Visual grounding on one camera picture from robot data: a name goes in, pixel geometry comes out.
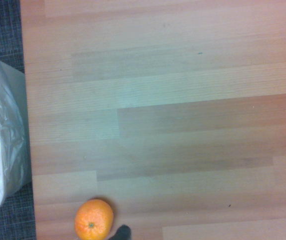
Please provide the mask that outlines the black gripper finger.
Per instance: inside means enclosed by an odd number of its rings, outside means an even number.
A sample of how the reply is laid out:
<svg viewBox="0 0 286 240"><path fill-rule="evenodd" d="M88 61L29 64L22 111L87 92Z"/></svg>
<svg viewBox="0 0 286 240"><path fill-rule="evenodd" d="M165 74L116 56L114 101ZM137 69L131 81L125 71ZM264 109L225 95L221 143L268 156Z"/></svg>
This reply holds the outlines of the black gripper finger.
<svg viewBox="0 0 286 240"><path fill-rule="evenodd" d="M123 224L117 229L116 233L108 240L131 240L131 238L132 238L131 228Z"/></svg>

